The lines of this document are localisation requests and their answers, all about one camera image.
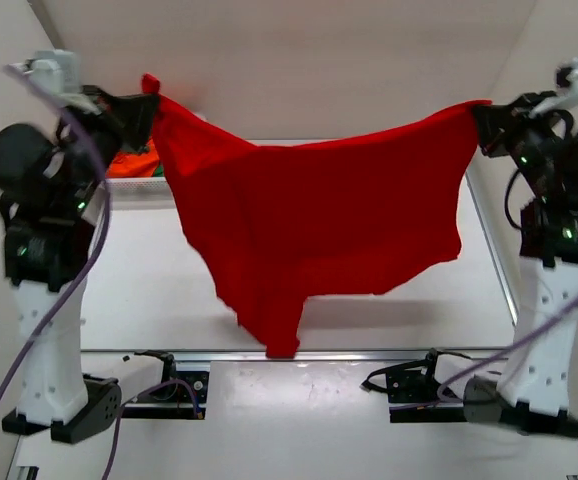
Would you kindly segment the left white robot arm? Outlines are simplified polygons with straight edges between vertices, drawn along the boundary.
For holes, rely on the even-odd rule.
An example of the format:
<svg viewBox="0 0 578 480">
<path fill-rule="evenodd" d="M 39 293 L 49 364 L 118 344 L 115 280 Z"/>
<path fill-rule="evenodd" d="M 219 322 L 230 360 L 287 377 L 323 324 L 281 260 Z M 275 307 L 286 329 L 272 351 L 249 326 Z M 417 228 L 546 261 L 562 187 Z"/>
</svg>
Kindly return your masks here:
<svg viewBox="0 0 578 480">
<path fill-rule="evenodd" d="M 117 97 L 92 85 L 84 98 L 64 108 L 53 138 L 28 123 L 0 131 L 4 275 L 26 343 L 21 396 L 2 428 L 64 444 L 103 432 L 119 413 L 118 380 L 82 370 L 81 308 L 101 252 L 94 235 L 109 227 L 104 177 L 118 153 L 147 150 L 159 105 L 155 93 Z"/>
</svg>

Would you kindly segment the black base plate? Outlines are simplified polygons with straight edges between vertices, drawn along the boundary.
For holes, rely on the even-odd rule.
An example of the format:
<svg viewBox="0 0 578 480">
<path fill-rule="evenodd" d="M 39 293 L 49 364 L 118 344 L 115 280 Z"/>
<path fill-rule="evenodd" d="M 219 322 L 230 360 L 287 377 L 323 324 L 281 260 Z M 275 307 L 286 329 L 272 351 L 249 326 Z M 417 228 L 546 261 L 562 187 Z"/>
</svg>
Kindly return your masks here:
<svg viewBox="0 0 578 480">
<path fill-rule="evenodd" d="M 203 420 L 206 417 L 210 370 L 207 365 L 178 364 L 177 377 L 193 392 L 180 384 L 141 393 L 125 406 L 122 418 L 155 420 Z"/>
<path fill-rule="evenodd" d="M 422 360 L 374 370 L 360 388 L 387 396 L 391 424 L 465 423 L 462 406 L 441 406 L 437 396 L 440 383 L 434 374 L 438 359 L 445 357 L 470 360 L 455 351 L 431 349 Z"/>
</svg>

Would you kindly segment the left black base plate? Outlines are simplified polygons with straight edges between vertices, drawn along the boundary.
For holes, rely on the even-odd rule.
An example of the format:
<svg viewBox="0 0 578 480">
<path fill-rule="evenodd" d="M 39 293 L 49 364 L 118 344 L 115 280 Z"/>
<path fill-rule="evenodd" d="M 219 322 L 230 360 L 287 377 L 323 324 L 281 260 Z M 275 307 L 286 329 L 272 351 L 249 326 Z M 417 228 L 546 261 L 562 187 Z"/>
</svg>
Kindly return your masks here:
<svg viewBox="0 0 578 480">
<path fill-rule="evenodd" d="M 122 418 L 155 420 L 203 420 L 206 417 L 210 370 L 207 365 L 178 364 L 177 377 L 193 392 L 180 384 L 141 393 L 125 406 Z"/>
</svg>

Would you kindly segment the orange t shirt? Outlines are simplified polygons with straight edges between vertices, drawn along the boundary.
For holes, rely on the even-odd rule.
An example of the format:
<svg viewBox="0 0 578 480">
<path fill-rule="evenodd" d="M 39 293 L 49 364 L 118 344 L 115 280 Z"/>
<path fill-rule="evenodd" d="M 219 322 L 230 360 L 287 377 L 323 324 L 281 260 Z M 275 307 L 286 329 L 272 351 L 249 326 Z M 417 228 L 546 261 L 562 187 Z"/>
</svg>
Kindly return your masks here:
<svg viewBox="0 0 578 480">
<path fill-rule="evenodd" d="M 162 164 L 152 139 L 149 140 L 148 151 L 142 154 L 119 152 L 107 170 L 107 177 L 120 178 L 152 178 L 154 170 Z"/>
</svg>

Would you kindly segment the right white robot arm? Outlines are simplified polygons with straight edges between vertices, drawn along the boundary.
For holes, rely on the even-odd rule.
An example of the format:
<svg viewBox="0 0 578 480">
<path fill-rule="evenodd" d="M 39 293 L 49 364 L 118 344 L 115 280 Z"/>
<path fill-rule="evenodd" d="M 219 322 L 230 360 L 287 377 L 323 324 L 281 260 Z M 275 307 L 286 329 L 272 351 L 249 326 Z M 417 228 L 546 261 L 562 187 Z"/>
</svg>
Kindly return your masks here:
<svg viewBox="0 0 578 480">
<path fill-rule="evenodd" d="M 472 109 L 481 152 L 508 156 L 533 197 L 520 212 L 521 295 L 498 379 L 480 367 L 460 396 L 467 421 L 578 438 L 569 407 L 578 322 L 578 128 L 551 93 Z"/>
</svg>

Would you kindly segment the white plastic basket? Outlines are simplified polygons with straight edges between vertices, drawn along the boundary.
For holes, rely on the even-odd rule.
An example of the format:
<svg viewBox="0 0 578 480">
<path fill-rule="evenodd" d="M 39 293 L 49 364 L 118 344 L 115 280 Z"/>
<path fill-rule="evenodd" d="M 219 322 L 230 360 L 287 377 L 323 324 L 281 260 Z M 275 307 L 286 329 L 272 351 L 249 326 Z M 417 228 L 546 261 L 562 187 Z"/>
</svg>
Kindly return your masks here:
<svg viewBox="0 0 578 480">
<path fill-rule="evenodd" d="M 108 185 L 111 192 L 119 196 L 168 197 L 171 195 L 169 185 L 163 177 L 109 179 Z"/>
</svg>

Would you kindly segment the red t shirt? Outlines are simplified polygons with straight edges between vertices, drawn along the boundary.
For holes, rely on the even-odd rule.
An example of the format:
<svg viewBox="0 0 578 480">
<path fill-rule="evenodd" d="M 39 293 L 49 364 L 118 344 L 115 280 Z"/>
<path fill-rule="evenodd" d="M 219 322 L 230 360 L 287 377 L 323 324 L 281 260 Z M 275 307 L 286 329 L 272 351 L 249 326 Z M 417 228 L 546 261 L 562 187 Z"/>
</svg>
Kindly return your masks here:
<svg viewBox="0 0 578 480">
<path fill-rule="evenodd" d="M 367 135 L 257 145 L 162 97 L 152 139 L 183 234 L 217 297 L 270 358 L 293 357 L 305 302 L 387 293 L 455 260 L 475 101 Z"/>
</svg>

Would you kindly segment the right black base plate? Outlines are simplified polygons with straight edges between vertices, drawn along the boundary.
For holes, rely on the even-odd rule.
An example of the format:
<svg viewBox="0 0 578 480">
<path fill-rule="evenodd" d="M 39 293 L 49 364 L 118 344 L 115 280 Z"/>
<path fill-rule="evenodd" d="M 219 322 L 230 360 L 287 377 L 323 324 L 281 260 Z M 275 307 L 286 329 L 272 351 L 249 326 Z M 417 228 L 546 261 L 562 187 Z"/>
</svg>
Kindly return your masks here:
<svg viewBox="0 0 578 480">
<path fill-rule="evenodd" d="M 470 360 L 455 351 L 431 349 L 422 360 L 374 370 L 360 388 L 387 396 L 391 424 L 465 423 L 462 406 L 441 406 L 437 396 L 440 383 L 434 374 L 438 359 L 445 357 Z"/>
</svg>

